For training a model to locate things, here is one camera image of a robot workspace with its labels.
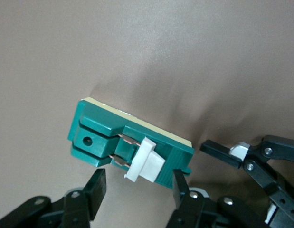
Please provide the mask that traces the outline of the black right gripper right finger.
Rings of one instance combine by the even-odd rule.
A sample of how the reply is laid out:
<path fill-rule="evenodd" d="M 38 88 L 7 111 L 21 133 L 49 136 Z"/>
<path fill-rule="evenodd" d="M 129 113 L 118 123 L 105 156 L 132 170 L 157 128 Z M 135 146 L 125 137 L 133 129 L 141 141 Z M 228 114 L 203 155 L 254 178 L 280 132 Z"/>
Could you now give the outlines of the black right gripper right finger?
<path fill-rule="evenodd" d="M 190 190 L 180 169 L 173 170 L 173 196 L 176 209 L 165 228 L 270 228 L 237 197 L 224 196 L 214 202 Z"/>

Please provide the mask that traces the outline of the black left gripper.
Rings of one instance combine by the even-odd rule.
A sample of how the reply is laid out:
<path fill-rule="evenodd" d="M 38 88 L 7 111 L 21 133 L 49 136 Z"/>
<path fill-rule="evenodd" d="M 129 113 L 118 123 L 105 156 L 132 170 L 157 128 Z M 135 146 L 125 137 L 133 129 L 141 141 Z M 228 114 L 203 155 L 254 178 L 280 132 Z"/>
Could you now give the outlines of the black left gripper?
<path fill-rule="evenodd" d="M 275 204 L 269 206 L 265 223 L 270 228 L 294 228 L 294 222 Z"/>

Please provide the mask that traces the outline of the green load switch white lever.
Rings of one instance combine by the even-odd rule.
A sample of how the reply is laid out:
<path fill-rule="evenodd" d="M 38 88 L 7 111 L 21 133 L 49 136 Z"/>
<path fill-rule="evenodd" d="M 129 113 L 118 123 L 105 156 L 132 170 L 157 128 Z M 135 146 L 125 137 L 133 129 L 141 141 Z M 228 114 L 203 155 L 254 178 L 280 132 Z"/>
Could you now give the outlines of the green load switch white lever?
<path fill-rule="evenodd" d="M 174 169 L 189 175 L 192 143 L 91 97 L 79 101 L 68 139 L 71 155 L 95 167 L 113 164 L 125 178 L 172 187 Z"/>

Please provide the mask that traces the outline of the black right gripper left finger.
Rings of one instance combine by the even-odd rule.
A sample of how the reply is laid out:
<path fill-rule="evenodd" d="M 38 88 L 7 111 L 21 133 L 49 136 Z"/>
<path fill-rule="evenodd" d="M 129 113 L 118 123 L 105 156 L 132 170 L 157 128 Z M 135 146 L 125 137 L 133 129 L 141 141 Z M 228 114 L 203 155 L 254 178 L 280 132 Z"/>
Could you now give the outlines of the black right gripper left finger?
<path fill-rule="evenodd" d="M 83 189 L 52 202 L 35 196 L 0 219 L 0 228 L 90 228 L 106 194 L 105 169 L 97 169 Z"/>

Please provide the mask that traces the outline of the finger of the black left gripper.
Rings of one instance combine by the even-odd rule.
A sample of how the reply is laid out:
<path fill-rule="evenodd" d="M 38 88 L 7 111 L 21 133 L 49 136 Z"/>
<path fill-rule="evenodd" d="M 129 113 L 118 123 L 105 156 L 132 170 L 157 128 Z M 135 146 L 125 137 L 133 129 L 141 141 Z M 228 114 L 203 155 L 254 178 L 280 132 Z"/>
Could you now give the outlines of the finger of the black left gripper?
<path fill-rule="evenodd" d="M 294 162 L 294 140 L 266 135 L 257 145 L 238 143 L 227 148 L 212 140 L 202 143 L 200 150 L 231 166 L 243 168 L 267 196 L 286 214 L 294 214 L 294 187 L 268 164 L 269 160 Z"/>

